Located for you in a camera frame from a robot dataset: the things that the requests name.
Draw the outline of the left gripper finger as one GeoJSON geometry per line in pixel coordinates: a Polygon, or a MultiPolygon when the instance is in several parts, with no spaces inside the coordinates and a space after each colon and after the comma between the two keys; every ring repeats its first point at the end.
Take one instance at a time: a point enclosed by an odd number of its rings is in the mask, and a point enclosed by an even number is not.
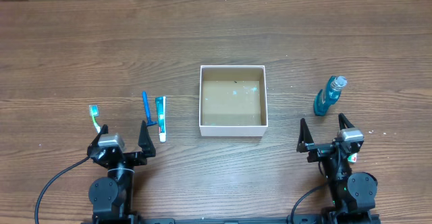
{"type": "Polygon", "coordinates": [[[145,121],[142,121],[141,123],[140,134],[138,137],[138,145],[139,147],[141,147],[142,152],[146,158],[156,156],[156,150],[153,141],[151,140],[148,126],[145,121]]]}
{"type": "Polygon", "coordinates": [[[94,138],[94,140],[90,143],[89,148],[95,147],[95,146],[98,144],[100,137],[101,137],[103,134],[107,134],[107,133],[108,133],[108,125],[104,124],[104,125],[101,127],[101,130],[99,131],[99,133],[97,134],[97,136],[96,136],[96,137],[94,138]]]}

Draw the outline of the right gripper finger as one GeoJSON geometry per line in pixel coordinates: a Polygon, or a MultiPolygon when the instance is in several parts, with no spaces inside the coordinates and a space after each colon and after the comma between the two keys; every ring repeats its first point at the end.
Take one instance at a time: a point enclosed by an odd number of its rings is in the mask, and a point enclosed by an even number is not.
{"type": "Polygon", "coordinates": [[[300,120],[300,134],[296,147],[297,152],[308,152],[309,148],[314,146],[314,140],[311,136],[311,132],[306,124],[305,118],[300,120]]]}
{"type": "Polygon", "coordinates": [[[340,130],[354,128],[354,125],[348,120],[348,118],[343,113],[340,113],[338,115],[338,121],[339,121],[340,130]]]}

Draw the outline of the green white soap packet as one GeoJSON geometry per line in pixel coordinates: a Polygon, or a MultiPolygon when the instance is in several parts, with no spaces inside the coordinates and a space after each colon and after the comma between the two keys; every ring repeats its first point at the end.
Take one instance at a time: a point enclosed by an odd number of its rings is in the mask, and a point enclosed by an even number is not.
{"type": "Polygon", "coordinates": [[[349,163],[355,163],[355,162],[357,162],[357,154],[354,153],[354,154],[350,155],[350,156],[348,157],[348,162],[349,162],[349,163]]]}

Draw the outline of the blue disposable razor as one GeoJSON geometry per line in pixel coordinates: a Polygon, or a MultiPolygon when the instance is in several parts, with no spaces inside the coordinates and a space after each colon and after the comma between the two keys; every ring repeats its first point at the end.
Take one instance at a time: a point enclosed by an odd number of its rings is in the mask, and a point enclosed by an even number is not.
{"type": "Polygon", "coordinates": [[[157,122],[152,120],[151,110],[150,110],[149,102],[148,102],[148,97],[147,97],[147,93],[145,91],[142,92],[142,100],[143,100],[143,104],[144,104],[144,110],[146,113],[147,126],[157,125],[157,122]]]}

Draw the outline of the blue mouthwash bottle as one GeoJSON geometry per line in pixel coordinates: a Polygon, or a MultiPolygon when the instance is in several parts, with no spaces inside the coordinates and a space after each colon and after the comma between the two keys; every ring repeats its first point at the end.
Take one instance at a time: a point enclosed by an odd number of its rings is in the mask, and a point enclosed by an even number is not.
{"type": "Polygon", "coordinates": [[[330,106],[334,105],[341,96],[342,90],[348,85],[344,76],[331,76],[324,89],[321,89],[314,100],[314,113],[324,116],[330,106]]]}

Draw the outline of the green toothpaste tube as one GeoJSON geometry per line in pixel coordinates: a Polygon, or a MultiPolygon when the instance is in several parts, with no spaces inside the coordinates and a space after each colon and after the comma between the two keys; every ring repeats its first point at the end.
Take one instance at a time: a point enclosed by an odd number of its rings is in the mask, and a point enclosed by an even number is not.
{"type": "Polygon", "coordinates": [[[155,99],[155,104],[157,108],[157,121],[159,125],[159,140],[160,142],[166,142],[167,133],[166,133],[166,97],[160,96],[155,99]]]}

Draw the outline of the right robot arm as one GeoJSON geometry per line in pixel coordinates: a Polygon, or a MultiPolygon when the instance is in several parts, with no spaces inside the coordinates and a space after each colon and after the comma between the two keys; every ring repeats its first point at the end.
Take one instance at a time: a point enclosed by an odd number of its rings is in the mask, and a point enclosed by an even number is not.
{"type": "Polygon", "coordinates": [[[318,215],[308,216],[315,223],[380,223],[379,215],[371,214],[375,208],[377,179],[367,172],[354,173],[349,158],[358,153],[364,143],[363,133],[343,114],[338,115],[340,130],[330,142],[315,144],[306,120],[300,120],[297,152],[308,154],[309,163],[317,162],[325,183],[309,190],[294,204],[290,223],[299,223],[295,212],[300,203],[312,193],[329,188],[333,205],[321,209],[318,215]]]}

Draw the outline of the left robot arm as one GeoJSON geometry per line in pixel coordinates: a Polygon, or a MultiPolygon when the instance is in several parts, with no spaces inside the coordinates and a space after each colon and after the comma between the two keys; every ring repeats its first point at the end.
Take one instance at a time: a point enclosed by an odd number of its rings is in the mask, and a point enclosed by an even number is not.
{"type": "Polygon", "coordinates": [[[108,132],[104,125],[87,149],[87,156],[107,170],[107,176],[89,187],[93,223],[143,223],[141,215],[132,210],[134,168],[147,164],[156,156],[154,144],[145,121],[138,137],[140,151],[126,152],[122,137],[108,132]]]}

